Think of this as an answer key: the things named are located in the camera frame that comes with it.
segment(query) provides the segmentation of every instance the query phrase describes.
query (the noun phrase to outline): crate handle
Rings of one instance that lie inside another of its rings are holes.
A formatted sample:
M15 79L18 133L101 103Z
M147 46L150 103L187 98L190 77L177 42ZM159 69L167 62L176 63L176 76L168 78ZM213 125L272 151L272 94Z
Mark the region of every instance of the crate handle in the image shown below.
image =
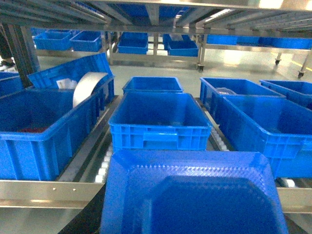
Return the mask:
M144 132L144 141L166 141L166 142L177 142L177 133L166 133L166 132Z

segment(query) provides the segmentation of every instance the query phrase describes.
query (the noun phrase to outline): plastic storage crate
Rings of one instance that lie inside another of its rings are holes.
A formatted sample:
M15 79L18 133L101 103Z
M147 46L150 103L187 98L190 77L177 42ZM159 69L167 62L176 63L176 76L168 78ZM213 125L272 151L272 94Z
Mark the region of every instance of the plastic storage crate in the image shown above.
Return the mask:
M191 40L189 35L181 35L183 40ZM162 43L164 45L164 49L168 50L168 43L171 42L171 36L169 34L162 35Z
M97 52L102 48L100 31L82 31L70 41L75 51Z
M183 88L175 77L132 77L122 88L127 92L182 93Z
M224 97L220 129L239 151L269 158L274 178L312 177L312 111L285 98Z
M105 103L111 102L115 96L114 75L109 67L105 53L79 58L44 71L30 74L28 78L36 88L58 89L57 80L70 78L79 82L88 72L107 73L107 76L99 82L96 89L101 87L101 90L106 95Z
M197 57L198 46L192 40L171 41L168 43L168 55Z
M255 84L247 79L232 78L200 78L200 100L214 118L219 123L220 108L223 96L229 94L220 93L218 88L226 88L233 91L235 96L278 96L281 95L261 85Z
M23 89L20 76L16 72L0 72L0 97Z
M212 124L190 94L130 92L109 120L120 149L205 150Z
M121 39L130 39L130 40L148 40L147 33L122 33Z
M145 55L148 51L147 40L121 39L118 44L118 52L122 54Z
M290 101L312 110L312 84L304 81L260 80L271 90L285 95Z
M274 38L272 45L278 48L311 49L312 39Z
M288 234L260 153L119 151L103 207L101 234Z
M97 91L73 109L72 90L27 89L0 98L0 179L54 180L99 116Z
M208 44L236 45L237 36L223 36L209 34L207 37Z
M237 43L244 43L244 44L259 44L260 37L238 37Z
M266 45L266 46L273 46L274 38L260 38L259 44Z
M68 50L72 47L70 33L44 32L34 38L39 50Z

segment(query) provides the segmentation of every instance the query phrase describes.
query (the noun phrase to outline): caster wheel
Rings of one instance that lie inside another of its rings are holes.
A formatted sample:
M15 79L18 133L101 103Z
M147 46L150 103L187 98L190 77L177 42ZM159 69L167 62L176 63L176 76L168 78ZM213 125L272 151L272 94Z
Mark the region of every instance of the caster wheel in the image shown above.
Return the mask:
M198 71L202 73L204 71L204 66L198 66Z
M299 72L299 74L298 74L298 79L302 78L302 77L303 77L303 75L304 75L304 73L303 73L303 72Z

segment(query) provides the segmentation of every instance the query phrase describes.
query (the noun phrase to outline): white paper roll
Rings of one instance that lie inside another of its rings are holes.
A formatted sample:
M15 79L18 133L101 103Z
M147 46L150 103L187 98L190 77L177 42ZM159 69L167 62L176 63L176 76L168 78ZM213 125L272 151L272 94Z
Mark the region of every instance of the white paper roll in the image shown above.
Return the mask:
M86 100L93 92L98 82L107 76L105 72L88 72L79 81L73 97L73 108Z

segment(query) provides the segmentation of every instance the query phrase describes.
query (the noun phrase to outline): grey floor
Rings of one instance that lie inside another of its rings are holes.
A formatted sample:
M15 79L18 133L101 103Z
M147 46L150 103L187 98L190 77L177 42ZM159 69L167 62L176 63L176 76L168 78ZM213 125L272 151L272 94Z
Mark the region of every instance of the grey floor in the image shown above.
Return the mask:
M275 66L276 55L271 53L206 50L205 71L199 73L195 67L185 69L184 64L167 64L162 67L113 65L115 75L115 94L122 94L122 87L133 76L178 77L186 93L199 97L200 77L245 78L258 82L260 79L297 80L300 66L305 57L283 55L282 61ZM41 69L70 61L69 58L39 57ZM312 81L312 72L302 78ZM0 209L0 234L56 234L79 210L48 209Z

